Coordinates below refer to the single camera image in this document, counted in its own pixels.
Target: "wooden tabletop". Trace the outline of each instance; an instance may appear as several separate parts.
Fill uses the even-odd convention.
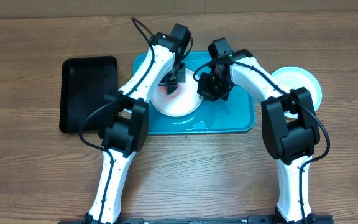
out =
[[[317,115],[331,137],[311,165],[312,211],[358,223],[358,12],[142,16],[154,32],[188,26],[193,50],[226,37],[269,72],[294,65],[320,82]],[[147,45],[130,17],[0,20],[0,223],[56,223],[89,211],[101,152],[58,128],[62,63],[113,55],[119,84]],[[203,218],[271,214],[278,200],[275,161],[257,122],[244,134],[149,136],[134,159],[123,217]],[[316,156],[326,145],[323,136]],[[96,135],[87,136],[99,144]]]

